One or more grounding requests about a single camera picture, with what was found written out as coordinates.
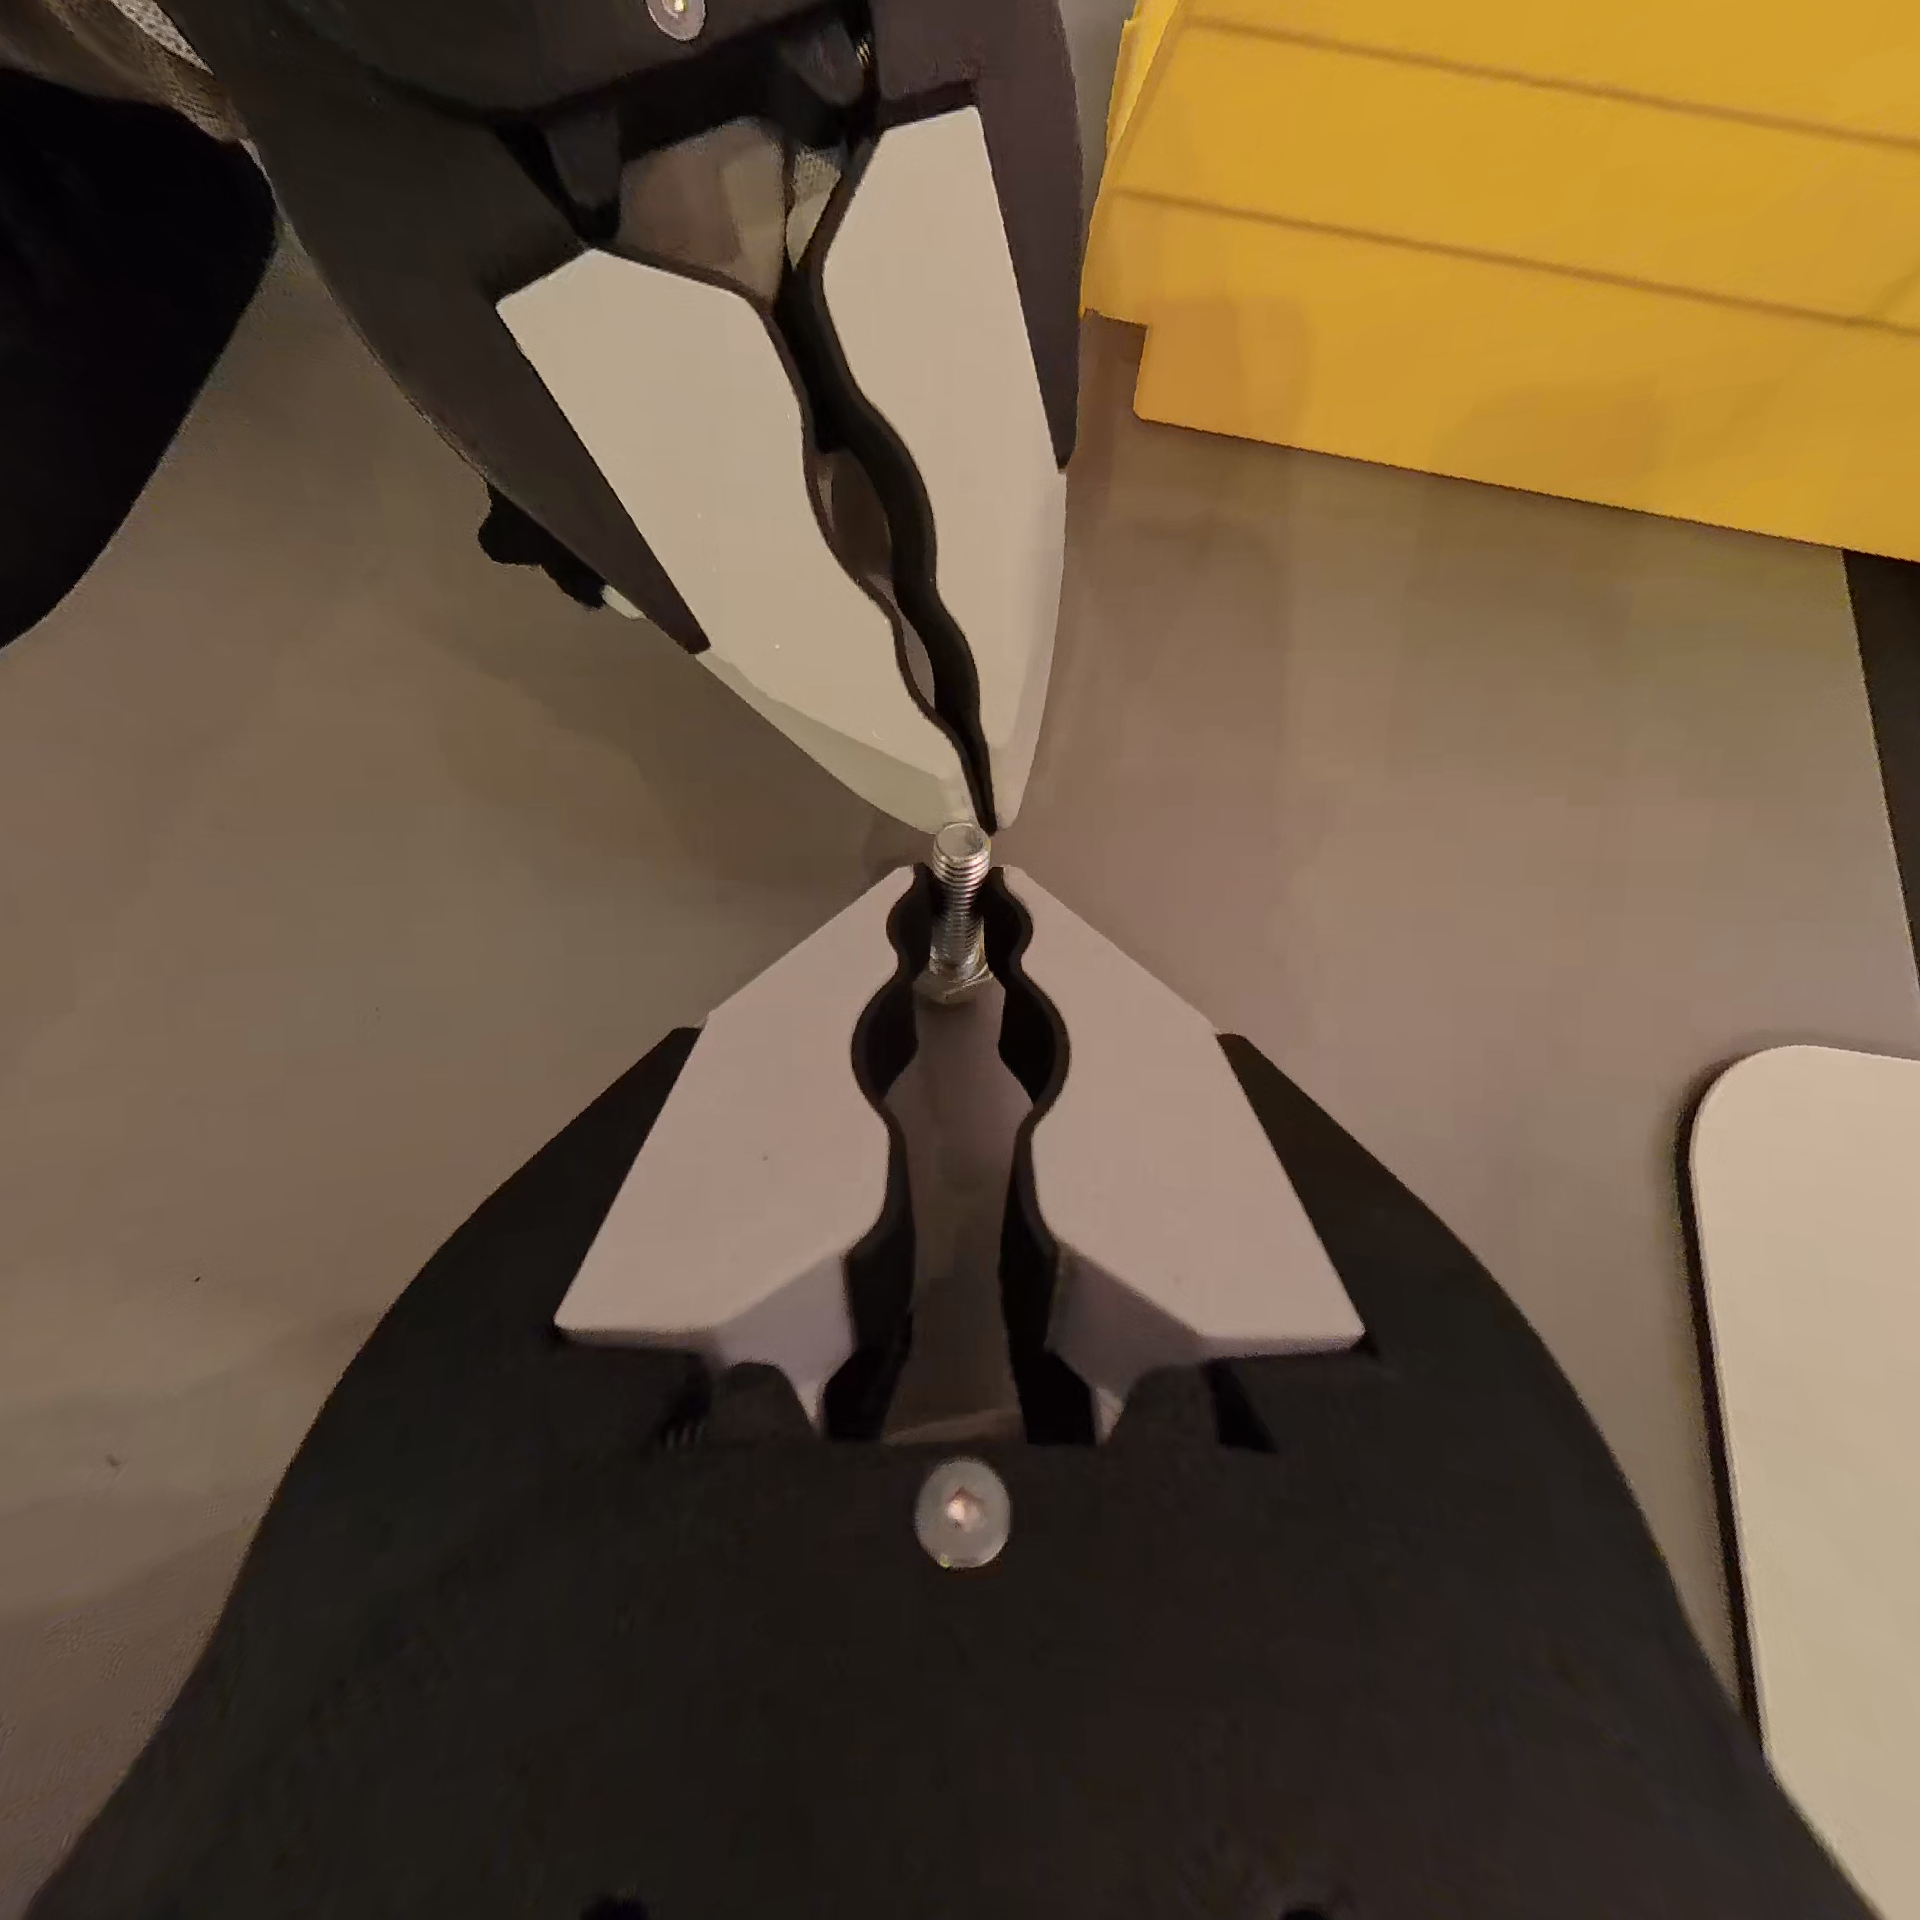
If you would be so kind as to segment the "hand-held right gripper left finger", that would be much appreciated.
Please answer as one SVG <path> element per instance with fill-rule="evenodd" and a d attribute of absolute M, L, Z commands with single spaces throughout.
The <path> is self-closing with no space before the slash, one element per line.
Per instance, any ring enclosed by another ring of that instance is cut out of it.
<path fill-rule="evenodd" d="M 857 1020 L 896 979 L 889 871 L 703 1025 L 591 1243 L 555 1328 L 571 1343 L 778 1370 L 814 1427 L 856 1355 L 848 1259 L 880 1223 L 883 1116 Z"/>

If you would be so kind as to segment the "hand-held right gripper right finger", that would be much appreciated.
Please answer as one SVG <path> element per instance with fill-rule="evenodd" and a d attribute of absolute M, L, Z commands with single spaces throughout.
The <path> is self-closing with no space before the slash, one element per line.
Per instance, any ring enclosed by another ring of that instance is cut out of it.
<path fill-rule="evenodd" d="M 995 976 L 1028 1099 L 999 1235 L 1024 1441 L 1094 1446 L 1167 1370 L 1355 1351 L 1227 1038 L 1018 870 L 995 873 Z"/>

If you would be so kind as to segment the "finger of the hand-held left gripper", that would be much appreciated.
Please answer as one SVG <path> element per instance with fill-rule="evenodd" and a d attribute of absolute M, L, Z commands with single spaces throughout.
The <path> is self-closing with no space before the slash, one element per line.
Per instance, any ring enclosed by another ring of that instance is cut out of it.
<path fill-rule="evenodd" d="M 591 250 L 497 315 L 694 616 L 710 678 L 904 826 L 972 822 L 899 610 L 834 538 L 830 472 L 768 313 L 720 280 Z"/>
<path fill-rule="evenodd" d="M 824 255 L 824 306 L 856 393 L 889 428 L 920 494 L 895 538 L 896 616 L 852 584 L 810 670 L 824 761 L 920 830 L 1008 826 L 1041 742 L 1066 569 L 1057 462 L 1018 275 L 976 107 L 880 132 Z M 896 623 L 932 655 L 932 617 L 968 646 L 987 796 L 913 695 Z"/>

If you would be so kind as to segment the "silver hex nut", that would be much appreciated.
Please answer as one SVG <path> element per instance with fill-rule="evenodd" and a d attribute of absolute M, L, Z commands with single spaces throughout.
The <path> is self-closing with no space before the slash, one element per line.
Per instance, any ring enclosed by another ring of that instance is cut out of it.
<path fill-rule="evenodd" d="M 993 840 L 982 823 L 945 823 L 914 864 L 929 906 L 929 959 L 918 979 L 927 1008 L 950 1014 L 972 1004 L 993 984 L 985 894 Z"/>

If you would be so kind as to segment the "yellow plastic bin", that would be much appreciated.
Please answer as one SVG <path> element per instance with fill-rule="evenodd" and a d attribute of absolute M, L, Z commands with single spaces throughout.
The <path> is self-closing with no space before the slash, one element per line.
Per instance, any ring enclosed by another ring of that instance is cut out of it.
<path fill-rule="evenodd" d="M 1918 4 L 1138 4 L 1136 414 L 1916 561 Z"/>

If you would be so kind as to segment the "black textured wrist pad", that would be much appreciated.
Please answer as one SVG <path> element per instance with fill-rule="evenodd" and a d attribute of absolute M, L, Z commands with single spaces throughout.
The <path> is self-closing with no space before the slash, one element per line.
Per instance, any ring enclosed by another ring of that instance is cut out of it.
<path fill-rule="evenodd" d="M 103 556 L 275 251 L 266 176 L 176 112 L 2 83 L 2 642 Z"/>

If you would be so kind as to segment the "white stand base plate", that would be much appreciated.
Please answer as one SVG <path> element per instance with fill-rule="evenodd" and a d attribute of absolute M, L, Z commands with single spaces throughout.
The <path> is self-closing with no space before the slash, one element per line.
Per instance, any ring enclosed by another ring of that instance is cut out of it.
<path fill-rule="evenodd" d="M 1750 1054 L 1688 1175 L 1768 1759 L 1918 1916 L 1918 1064 Z"/>

